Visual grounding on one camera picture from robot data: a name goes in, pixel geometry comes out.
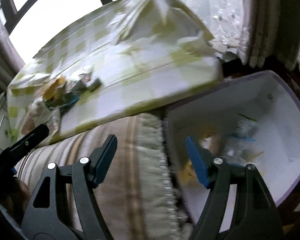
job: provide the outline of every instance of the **window frame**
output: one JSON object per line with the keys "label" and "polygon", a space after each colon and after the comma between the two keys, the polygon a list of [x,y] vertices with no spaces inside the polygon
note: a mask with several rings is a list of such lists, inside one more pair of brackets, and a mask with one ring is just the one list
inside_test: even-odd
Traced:
{"label": "window frame", "polygon": [[[21,18],[38,0],[27,0],[18,11],[13,0],[1,0],[1,8],[6,18],[5,27],[9,34],[12,33]],[[112,0],[100,0],[102,5],[112,2]]]}

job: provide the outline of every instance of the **tablecloth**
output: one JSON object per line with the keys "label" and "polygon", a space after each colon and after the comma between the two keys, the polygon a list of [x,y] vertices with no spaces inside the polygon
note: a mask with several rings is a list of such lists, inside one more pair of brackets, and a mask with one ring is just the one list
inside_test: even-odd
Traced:
{"label": "tablecloth", "polygon": [[12,143],[42,86],[87,65],[102,85],[81,95],[50,143],[210,88],[222,76],[212,38],[180,0],[118,0],[87,14],[49,41],[9,85]]}

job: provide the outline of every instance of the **blue plastic piece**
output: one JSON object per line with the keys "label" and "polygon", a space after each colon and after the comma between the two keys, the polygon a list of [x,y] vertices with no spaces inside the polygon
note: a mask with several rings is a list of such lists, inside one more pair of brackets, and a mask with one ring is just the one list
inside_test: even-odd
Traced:
{"label": "blue plastic piece", "polygon": [[244,168],[244,166],[237,164],[237,163],[229,163],[230,166],[236,166],[236,167],[240,167],[240,168]]}
{"label": "blue plastic piece", "polygon": [[14,167],[11,168],[11,171],[13,173],[13,176],[17,174],[17,171],[16,171],[16,169]]}
{"label": "blue plastic piece", "polygon": [[199,182],[204,185],[205,188],[209,188],[211,181],[208,176],[208,167],[204,162],[199,149],[196,148],[195,144],[189,136],[186,138],[186,150],[188,152],[189,158],[192,162],[195,174],[197,175]]}
{"label": "blue plastic piece", "polygon": [[117,150],[117,146],[118,140],[116,136],[113,135],[109,144],[104,149],[97,165],[95,166],[95,176],[93,178],[93,184],[96,187],[104,181],[114,154]]}

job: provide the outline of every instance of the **plastic bag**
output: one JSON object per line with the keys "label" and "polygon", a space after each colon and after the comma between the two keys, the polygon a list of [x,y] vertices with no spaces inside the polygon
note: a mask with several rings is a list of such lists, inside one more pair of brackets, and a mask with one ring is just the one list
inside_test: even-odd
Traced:
{"label": "plastic bag", "polygon": [[98,87],[101,86],[101,80],[100,78],[92,78],[90,82],[88,82],[87,84],[87,89],[92,92],[95,89],[97,89]]}
{"label": "plastic bag", "polygon": [[51,111],[46,106],[43,97],[39,97],[28,106],[28,112],[21,125],[19,139],[42,123],[48,126],[49,138],[51,138],[60,127],[60,109],[56,107]]}
{"label": "plastic bag", "polygon": [[87,88],[91,81],[92,67],[87,65],[74,71],[67,80],[66,93],[76,92]]}
{"label": "plastic bag", "polygon": [[237,129],[235,131],[235,134],[240,138],[247,138],[248,133],[252,130],[252,128],[255,127],[257,124],[257,120],[247,117],[244,114],[238,114],[241,116],[240,120],[237,124]]}
{"label": "plastic bag", "polygon": [[41,96],[44,100],[53,100],[57,94],[57,88],[66,83],[66,78],[58,76],[49,81],[49,83],[42,89]]}
{"label": "plastic bag", "polygon": [[207,133],[199,139],[202,148],[208,149],[212,155],[218,156],[223,146],[222,136],[216,133]]}
{"label": "plastic bag", "polygon": [[221,156],[224,157],[228,163],[245,166],[248,164],[245,157],[250,155],[251,144],[254,142],[255,140],[251,138],[240,138],[235,135],[229,136]]}

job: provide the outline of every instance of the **white plastic container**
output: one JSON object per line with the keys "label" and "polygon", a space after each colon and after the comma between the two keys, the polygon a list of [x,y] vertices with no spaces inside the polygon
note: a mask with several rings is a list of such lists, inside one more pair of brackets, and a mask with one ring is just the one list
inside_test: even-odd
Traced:
{"label": "white plastic container", "polygon": [[[278,206],[300,180],[300,102],[272,71],[224,82],[167,109],[167,146],[177,179],[188,160],[186,136],[200,137],[211,127],[219,134],[234,131],[240,118],[238,113],[257,120],[253,133],[256,141],[251,144],[251,150],[263,153],[251,161],[256,163]],[[183,185],[181,190],[185,205],[196,223],[209,190],[201,185]],[[220,231],[230,226],[235,191],[236,186],[232,185]]]}

